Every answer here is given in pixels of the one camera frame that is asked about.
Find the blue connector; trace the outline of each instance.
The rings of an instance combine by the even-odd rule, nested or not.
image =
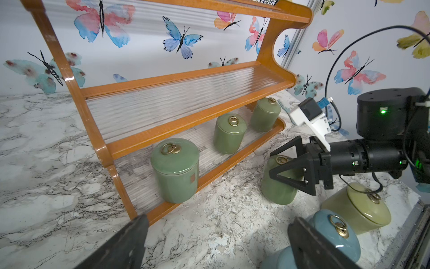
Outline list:
[[[326,97],[323,97],[317,104],[320,109],[323,109],[330,104],[330,101]]]

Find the clear ribbed shelf panel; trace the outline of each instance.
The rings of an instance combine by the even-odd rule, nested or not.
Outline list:
[[[262,65],[88,99],[106,143],[255,93],[284,80]]]
[[[239,114],[248,124],[238,151],[265,134],[256,132],[249,126],[252,112],[248,108],[241,107],[231,113]],[[202,177],[233,156],[221,154],[214,148],[212,139],[215,125],[216,119],[213,119],[172,136],[188,139],[198,147],[200,151],[199,177]],[[148,213],[164,202],[159,195],[158,185],[150,162],[152,150],[156,145],[157,143],[115,161],[118,173],[138,214]]]

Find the blue ceramic jar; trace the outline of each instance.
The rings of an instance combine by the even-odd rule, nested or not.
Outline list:
[[[340,216],[323,209],[306,219],[309,224],[322,234],[338,250],[353,262],[360,259],[360,243],[355,232]],[[260,269],[297,269],[291,246],[267,257]]]

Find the pink butterfly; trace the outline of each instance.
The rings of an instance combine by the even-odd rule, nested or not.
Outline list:
[[[318,54],[320,54],[321,52],[324,51],[330,51],[333,55],[333,51],[337,50],[337,49],[330,49],[333,44],[339,40],[339,38],[341,38],[341,36],[344,34],[344,30],[339,30],[336,33],[334,33],[332,35],[332,37],[330,38],[330,42],[328,42],[327,40],[327,30],[324,29],[321,32],[318,33],[318,37],[317,40],[318,42],[314,42],[312,45],[312,48],[315,51],[319,51]]]
[[[116,4],[103,8],[103,0],[99,0],[98,5],[91,0],[66,0],[66,4],[76,11],[87,13],[78,16],[74,24],[79,30],[79,35],[88,42],[94,39],[100,32],[104,36],[104,31],[112,42],[119,48],[130,41],[130,36],[119,27],[132,22],[132,17],[136,8],[131,5]]]
[[[267,21],[264,20],[263,27],[260,29],[260,24],[257,21],[256,17],[252,18],[251,26],[249,27],[249,32],[252,36],[246,39],[245,49],[249,51],[252,47],[256,47],[257,54],[260,52],[261,44],[263,43],[264,35],[266,34],[266,30],[263,31],[266,26]]]
[[[344,62],[345,66],[349,69],[339,70],[335,76],[335,83],[346,81],[346,84],[349,82],[348,94],[359,94],[363,91],[362,82],[366,84],[375,84],[377,81],[385,79],[386,75],[377,71],[363,70],[366,66],[374,61],[371,60],[368,63],[369,59],[370,57],[367,58],[367,61],[363,67],[360,67],[357,52],[353,50],[351,52],[351,56],[349,56]]]
[[[216,18],[214,21],[214,25],[216,28],[218,29],[225,29],[229,28],[232,25],[237,25],[240,26],[239,24],[237,24],[240,21],[234,21],[234,18],[236,17],[236,13],[228,13],[228,12],[223,12],[223,11],[217,11],[218,17]]]

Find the black cable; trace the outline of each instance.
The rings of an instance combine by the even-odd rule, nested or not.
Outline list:
[[[412,160],[409,158],[409,156],[408,156],[408,154],[407,154],[407,151],[406,151],[406,134],[407,134],[407,132],[408,132],[408,130],[409,130],[409,127],[411,126],[412,120],[413,120],[413,118],[414,118],[414,116],[415,116],[416,114],[417,114],[417,111],[415,110],[415,112],[412,114],[411,119],[409,120],[408,124],[406,125],[405,132],[404,132],[403,137],[402,137],[402,150],[403,150],[403,152],[405,153],[406,160],[408,161],[408,163],[409,163],[409,165],[411,166],[411,168],[413,168],[413,169],[417,170],[417,171],[418,171],[418,172],[420,172],[421,174],[425,174],[425,173],[423,173],[421,170],[419,170],[419,169],[415,166],[415,164],[414,164],[414,163],[412,162]]]
[[[406,26],[406,25],[394,25],[394,26],[389,26],[389,27],[381,28],[381,29],[379,29],[379,30],[373,31],[373,32],[371,32],[371,33],[368,33],[368,34],[366,34],[366,35],[364,35],[364,36],[360,37],[359,39],[355,40],[355,41],[354,41],[354,42],[352,42],[351,44],[349,44],[349,45],[348,45],[344,50],[342,50],[342,52],[339,54],[339,56],[337,57],[337,59],[336,59],[336,60],[335,60],[335,62],[333,63],[332,68],[330,69],[329,75],[327,76],[326,89],[325,89],[325,95],[324,95],[324,96],[327,98],[327,85],[328,85],[328,83],[329,83],[330,75],[332,74],[333,69],[335,68],[336,63],[338,62],[338,60],[340,59],[340,57],[342,56],[342,54],[343,54],[347,49],[349,49],[349,48],[350,48],[351,46],[353,46],[355,43],[357,43],[358,41],[360,41],[360,40],[362,40],[362,39],[364,39],[364,38],[366,38],[366,37],[368,37],[368,36],[371,36],[371,35],[373,35],[373,34],[376,34],[376,33],[379,33],[379,32],[385,31],[385,30],[396,29],[396,28],[411,30],[411,31],[413,31],[413,32],[415,32],[415,33],[417,33],[417,34],[421,35],[421,36],[422,36],[422,37],[423,37],[423,38],[424,38],[424,39],[425,39],[425,40],[430,44],[430,38],[429,38],[425,33],[421,32],[420,30],[415,29],[415,28],[413,28],[413,27],[411,27],[411,26]],[[427,100],[427,98],[429,98],[429,96],[430,96],[430,89],[429,89],[429,91],[427,92],[427,95],[425,96],[425,98],[424,98],[424,101],[423,101],[423,102],[425,102],[425,100]]]
[[[376,182],[378,182],[379,183],[379,188],[376,190],[376,191],[371,191],[371,192],[362,192],[362,191],[359,191],[359,190],[356,190],[356,189],[354,189],[353,187],[351,187],[351,185],[349,185],[349,183],[348,182],[346,182],[343,178],[342,178],[342,176],[341,175],[339,175],[339,177],[341,178],[341,180],[343,181],[343,182],[345,182],[351,189],[353,189],[354,191],[356,191],[356,192],[360,192],[360,193],[364,193],[364,194],[374,194],[374,193],[378,193],[378,192],[381,192],[383,189],[384,189],[384,186],[382,185],[382,183],[378,180],[378,178],[376,177],[376,175],[375,175],[375,173],[372,173],[372,177],[373,177],[373,179],[376,181]]]
[[[336,130],[332,130],[333,132],[337,132],[337,131],[339,131],[340,129],[341,129],[341,127],[342,127],[342,119],[341,119],[341,115],[339,114],[339,110],[338,110],[338,108],[336,107],[336,105],[335,105],[335,102],[331,102],[331,104],[332,104],[332,106],[333,106],[333,108],[335,109],[335,111],[336,111],[336,113],[338,114],[338,118],[339,118],[339,127],[336,129]]]

